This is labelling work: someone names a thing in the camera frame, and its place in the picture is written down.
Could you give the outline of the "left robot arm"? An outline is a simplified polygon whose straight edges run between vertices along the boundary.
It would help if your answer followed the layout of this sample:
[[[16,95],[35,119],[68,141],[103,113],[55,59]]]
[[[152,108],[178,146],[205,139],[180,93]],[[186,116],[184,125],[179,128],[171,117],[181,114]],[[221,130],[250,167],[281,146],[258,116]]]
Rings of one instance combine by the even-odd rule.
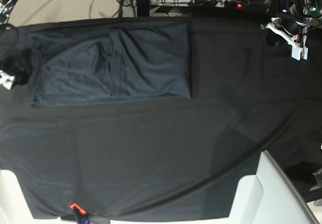
[[[283,43],[303,49],[307,36],[321,26],[321,0],[272,0],[270,21],[262,25],[268,30],[267,44]]]

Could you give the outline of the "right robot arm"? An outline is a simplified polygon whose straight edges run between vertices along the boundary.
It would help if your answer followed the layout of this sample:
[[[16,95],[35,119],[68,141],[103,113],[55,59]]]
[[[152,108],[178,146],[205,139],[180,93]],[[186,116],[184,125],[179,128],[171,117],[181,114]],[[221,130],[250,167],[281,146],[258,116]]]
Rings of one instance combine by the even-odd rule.
[[[18,0],[1,0],[1,86],[11,90],[25,85],[33,71],[31,50],[22,48],[20,31],[9,23]]]

